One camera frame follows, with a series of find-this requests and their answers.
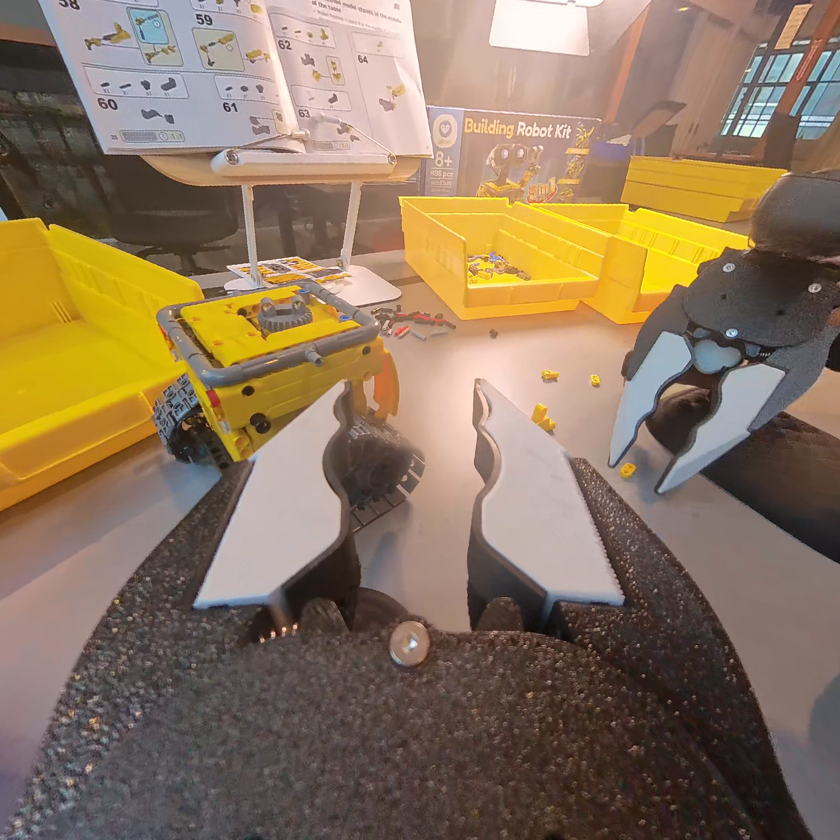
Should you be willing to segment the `stack of yellow bins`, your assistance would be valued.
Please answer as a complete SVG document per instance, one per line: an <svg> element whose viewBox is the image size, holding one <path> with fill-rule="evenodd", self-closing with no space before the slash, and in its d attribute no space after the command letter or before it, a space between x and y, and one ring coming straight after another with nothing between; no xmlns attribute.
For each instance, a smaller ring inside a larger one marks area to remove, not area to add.
<svg viewBox="0 0 840 840"><path fill-rule="evenodd" d="M745 164L633 156L621 202L724 224L746 221L786 173Z"/></svg>

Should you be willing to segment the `dark printed box stack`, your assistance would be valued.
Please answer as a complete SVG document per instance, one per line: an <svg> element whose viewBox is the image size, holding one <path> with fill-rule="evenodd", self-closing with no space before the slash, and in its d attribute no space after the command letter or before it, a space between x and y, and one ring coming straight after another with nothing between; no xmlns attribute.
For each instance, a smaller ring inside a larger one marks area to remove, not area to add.
<svg viewBox="0 0 840 840"><path fill-rule="evenodd" d="M420 196L573 203L601 121L540 113L427 107L433 155Z"/></svg>

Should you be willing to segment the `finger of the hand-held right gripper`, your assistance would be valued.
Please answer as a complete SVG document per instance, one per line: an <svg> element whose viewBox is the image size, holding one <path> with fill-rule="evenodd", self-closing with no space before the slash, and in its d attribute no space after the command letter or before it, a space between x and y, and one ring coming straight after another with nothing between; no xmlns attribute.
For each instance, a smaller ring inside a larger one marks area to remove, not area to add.
<svg viewBox="0 0 840 840"><path fill-rule="evenodd" d="M615 467L634 443L642 422L656 408L666 387L692 365L691 345L684 335L662 332L633 376L625 381L612 431L608 465Z"/></svg>
<svg viewBox="0 0 840 840"><path fill-rule="evenodd" d="M749 436L749 426L785 377L767 364L745 364L729 370L717 389L717 403L694 429L687 446L657 484L663 495L683 484Z"/></svg>

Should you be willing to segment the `yellow tracked brick vehicle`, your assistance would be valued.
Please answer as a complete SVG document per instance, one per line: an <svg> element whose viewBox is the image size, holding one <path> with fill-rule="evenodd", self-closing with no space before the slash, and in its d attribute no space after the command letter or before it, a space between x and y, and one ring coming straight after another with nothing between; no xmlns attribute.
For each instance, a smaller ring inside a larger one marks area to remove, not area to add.
<svg viewBox="0 0 840 840"><path fill-rule="evenodd" d="M358 531L404 503L425 460L387 419L400 382L378 321L315 280L186 302L156 316L184 372L155 402L167 452L224 471L255 455L334 385L350 384L349 493Z"/></svg>

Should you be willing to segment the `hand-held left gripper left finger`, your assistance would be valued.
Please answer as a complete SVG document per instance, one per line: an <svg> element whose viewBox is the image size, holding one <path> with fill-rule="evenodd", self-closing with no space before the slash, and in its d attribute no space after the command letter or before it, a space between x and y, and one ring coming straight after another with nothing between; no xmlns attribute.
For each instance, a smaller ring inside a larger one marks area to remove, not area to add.
<svg viewBox="0 0 840 840"><path fill-rule="evenodd" d="M351 385L324 393L251 459L195 609L265 606L298 619L310 600L352 601L360 562L342 476Z"/></svg>

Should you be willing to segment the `grey desk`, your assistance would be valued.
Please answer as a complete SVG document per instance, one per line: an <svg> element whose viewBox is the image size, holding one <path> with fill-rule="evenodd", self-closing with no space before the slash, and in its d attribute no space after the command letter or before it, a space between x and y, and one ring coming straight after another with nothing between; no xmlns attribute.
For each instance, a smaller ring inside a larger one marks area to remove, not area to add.
<svg viewBox="0 0 840 840"><path fill-rule="evenodd" d="M443 338L388 340L402 389L394 425L423 451L426 470L405 508L362 531L363 582L437 627L466 630L469 514L481 488L474 380L488 379L523 412L546 405L554 438L604 475L705 593L813 836L838 838L838 565L704 476L657 496L669 456L645 428L626 457L635 475L608 468L621 366L636 332L580 306L460 322ZM558 371L559 380L543 382L543 370ZM149 437L2 513L3 826L92 629L216 478L212 469L177 464Z"/></svg>

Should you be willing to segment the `yellow grey bricks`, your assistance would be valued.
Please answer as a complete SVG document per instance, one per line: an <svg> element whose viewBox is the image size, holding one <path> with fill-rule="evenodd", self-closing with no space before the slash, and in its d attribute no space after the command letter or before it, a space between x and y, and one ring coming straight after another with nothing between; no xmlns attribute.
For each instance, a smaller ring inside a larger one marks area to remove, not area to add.
<svg viewBox="0 0 840 840"><path fill-rule="evenodd" d="M468 282L472 283L529 281L532 278L526 270L513 265L495 251L484 255L468 255L466 264Z"/></svg>

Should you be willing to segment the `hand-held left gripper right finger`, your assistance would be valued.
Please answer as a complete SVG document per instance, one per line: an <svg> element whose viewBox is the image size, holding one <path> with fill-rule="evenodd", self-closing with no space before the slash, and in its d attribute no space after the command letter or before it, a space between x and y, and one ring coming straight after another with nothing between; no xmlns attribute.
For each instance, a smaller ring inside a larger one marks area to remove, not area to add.
<svg viewBox="0 0 840 840"><path fill-rule="evenodd" d="M486 380L476 380L470 616L512 599L522 617L559 603L625 606L571 454Z"/></svg>

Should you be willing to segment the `sticker sheet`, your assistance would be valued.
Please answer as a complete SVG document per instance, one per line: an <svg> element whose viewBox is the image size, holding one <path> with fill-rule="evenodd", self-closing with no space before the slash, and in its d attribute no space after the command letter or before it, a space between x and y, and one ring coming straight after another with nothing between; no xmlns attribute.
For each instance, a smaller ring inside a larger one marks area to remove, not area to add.
<svg viewBox="0 0 840 840"><path fill-rule="evenodd" d="M234 264L227 266L227 269L243 279L249 288L278 286L300 280L313 280L325 285L351 278L351 274L346 270L335 266L319 266L297 256L260 260L256 263L258 280L252 277L250 264Z"/></svg>

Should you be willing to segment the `white round stand base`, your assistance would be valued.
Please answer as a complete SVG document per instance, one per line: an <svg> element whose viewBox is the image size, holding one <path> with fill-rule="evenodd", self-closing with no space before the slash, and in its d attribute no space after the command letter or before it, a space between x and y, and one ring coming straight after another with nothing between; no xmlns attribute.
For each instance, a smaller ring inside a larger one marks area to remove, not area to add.
<svg viewBox="0 0 840 840"><path fill-rule="evenodd" d="M247 264L231 266L236 275L233 280L224 283L226 293L235 291L253 291L259 288L278 287L291 282L309 279L318 282L325 290L357 307L372 307L383 305L398 299L402 293L392 283L375 274L363 266L351 264L348 269L336 266L319 267L314 271L270 272L270 267L279 267L281 260L271 263L263 261L258 264L261 275L260 285L254 284L252 277L246 271Z"/></svg>

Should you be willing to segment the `yellow plastic bin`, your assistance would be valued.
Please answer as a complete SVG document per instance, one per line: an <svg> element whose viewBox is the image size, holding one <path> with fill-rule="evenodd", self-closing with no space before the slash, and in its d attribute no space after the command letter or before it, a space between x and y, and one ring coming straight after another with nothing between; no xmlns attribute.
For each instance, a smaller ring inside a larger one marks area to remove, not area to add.
<svg viewBox="0 0 840 840"><path fill-rule="evenodd" d="M503 198L402 196L407 264L462 320L574 310L594 296L609 235ZM468 282L467 256L495 251L529 281Z"/></svg>
<svg viewBox="0 0 840 840"><path fill-rule="evenodd" d="M1 224L1 509L151 436L190 278L38 218Z"/></svg>
<svg viewBox="0 0 840 840"><path fill-rule="evenodd" d="M546 212L610 236L602 277L584 303L618 324L643 322L675 286L725 249L745 250L743 234L627 204L550 204Z"/></svg>

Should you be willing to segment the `pile of small brick parts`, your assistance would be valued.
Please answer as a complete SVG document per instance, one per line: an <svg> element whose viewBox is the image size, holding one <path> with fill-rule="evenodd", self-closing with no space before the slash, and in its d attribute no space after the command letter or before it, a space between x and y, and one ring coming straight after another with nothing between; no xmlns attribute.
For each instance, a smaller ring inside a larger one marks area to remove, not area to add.
<svg viewBox="0 0 840 840"><path fill-rule="evenodd" d="M443 338L456 330L455 323L442 313L433 315L428 311L404 311L401 307L378 307L371 311L371 315L379 325L380 334L395 340L412 335L426 341Z"/></svg>

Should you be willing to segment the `wooden booklet stand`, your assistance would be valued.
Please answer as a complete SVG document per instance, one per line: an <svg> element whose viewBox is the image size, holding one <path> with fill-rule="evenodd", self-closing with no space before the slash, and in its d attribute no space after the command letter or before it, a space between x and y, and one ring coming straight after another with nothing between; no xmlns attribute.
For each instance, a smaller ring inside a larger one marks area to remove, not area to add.
<svg viewBox="0 0 840 840"><path fill-rule="evenodd" d="M376 153L287 153L256 147L232 148L217 154L155 154L143 159L156 171L191 186L239 186L243 200L250 286L259 288L264 279L257 268L255 186L350 184L350 203L343 244L338 260L349 270L354 233L365 182L401 182L415 174L422 157Z"/></svg>

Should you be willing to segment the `bright white light panel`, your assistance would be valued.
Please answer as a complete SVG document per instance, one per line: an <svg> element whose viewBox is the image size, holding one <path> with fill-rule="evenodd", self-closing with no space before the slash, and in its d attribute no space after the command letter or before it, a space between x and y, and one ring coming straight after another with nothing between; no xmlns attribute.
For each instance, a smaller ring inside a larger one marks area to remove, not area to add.
<svg viewBox="0 0 840 840"><path fill-rule="evenodd" d="M496 1L489 45L586 57L589 7L588 2Z"/></svg>

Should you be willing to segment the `instruction booklet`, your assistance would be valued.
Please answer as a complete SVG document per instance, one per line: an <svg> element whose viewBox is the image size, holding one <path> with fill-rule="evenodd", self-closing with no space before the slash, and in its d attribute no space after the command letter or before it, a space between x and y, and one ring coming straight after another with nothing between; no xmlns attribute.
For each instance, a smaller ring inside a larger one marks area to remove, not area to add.
<svg viewBox="0 0 840 840"><path fill-rule="evenodd" d="M410 2L39 5L105 154L432 154Z"/></svg>

